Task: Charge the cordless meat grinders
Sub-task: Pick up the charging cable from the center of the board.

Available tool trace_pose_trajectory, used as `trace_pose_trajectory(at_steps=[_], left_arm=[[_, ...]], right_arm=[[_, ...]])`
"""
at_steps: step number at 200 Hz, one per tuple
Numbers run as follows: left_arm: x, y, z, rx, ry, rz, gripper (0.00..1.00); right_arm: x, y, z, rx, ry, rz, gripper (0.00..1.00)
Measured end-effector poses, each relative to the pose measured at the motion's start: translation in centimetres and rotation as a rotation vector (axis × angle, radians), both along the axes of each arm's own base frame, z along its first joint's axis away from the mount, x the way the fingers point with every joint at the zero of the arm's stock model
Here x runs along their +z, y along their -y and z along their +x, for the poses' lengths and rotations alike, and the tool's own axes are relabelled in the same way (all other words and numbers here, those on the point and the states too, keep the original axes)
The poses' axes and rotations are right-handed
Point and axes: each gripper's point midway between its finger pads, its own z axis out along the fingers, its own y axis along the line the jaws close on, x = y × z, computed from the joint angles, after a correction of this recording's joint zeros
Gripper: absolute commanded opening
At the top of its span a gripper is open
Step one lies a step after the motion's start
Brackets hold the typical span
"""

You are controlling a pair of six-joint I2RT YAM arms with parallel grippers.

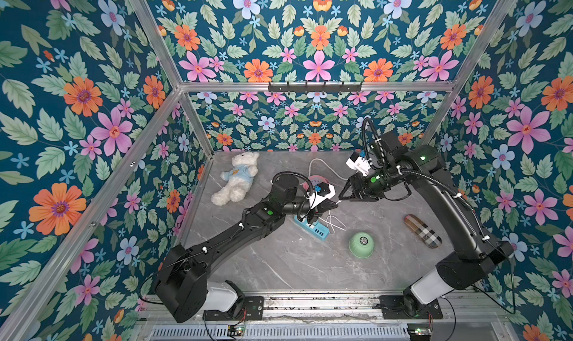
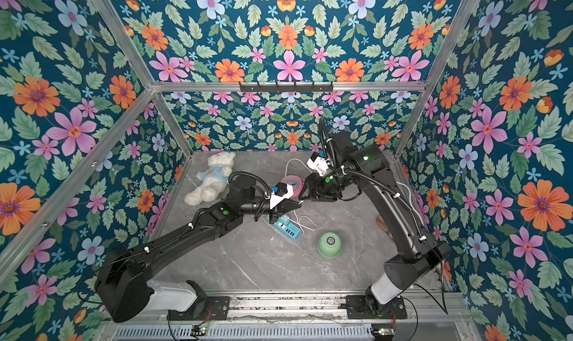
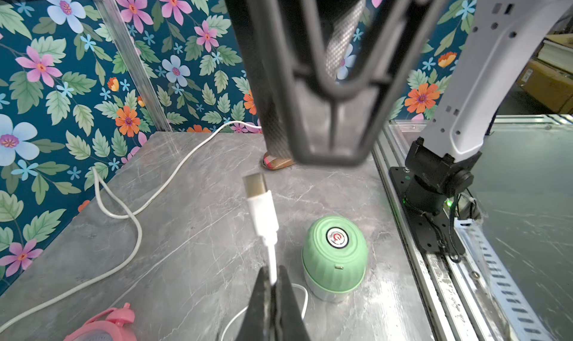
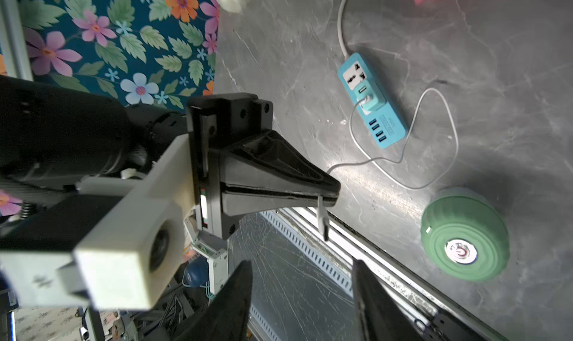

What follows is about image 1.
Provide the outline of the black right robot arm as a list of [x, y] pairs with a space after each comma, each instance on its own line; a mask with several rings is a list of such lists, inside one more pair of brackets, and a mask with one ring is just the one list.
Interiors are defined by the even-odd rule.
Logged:
[[378, 202], [403, 185], [419, 193], [450, 239], [453, 251], [430, 272], [408, 286], [402, 296], [379, 305], [386, 318], [423, 319], [440, 306], [438, 299], [473, 287], [514, 253], [510, 242], [498, 239], [478, 220], [473, 207], [455, 189], [441, 154], [430, 145], [409, 149], [393, 132], [379, 134], [371, 118], [361, 126], [364, 153], [355, 152], [347, 165], [355, 173], [346, 181], [339, 199]]

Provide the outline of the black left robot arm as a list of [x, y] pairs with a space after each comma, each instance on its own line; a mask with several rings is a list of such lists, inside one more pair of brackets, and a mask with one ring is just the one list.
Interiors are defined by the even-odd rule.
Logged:
[[269, 194], [244, 209], [236, 224], [192, 247], [173, 247], [154, 278], [153, 293], [177, 323], [204, 311], [244, 317], [244, 292], [232, 281], [211, 282], [212, 273], [246, 246], [279, 229], [288, 216], [313, 224], [337, 208], [334, 196], [335, 188], [327, 182], [313, 184], [298, 172], [279, 172]]

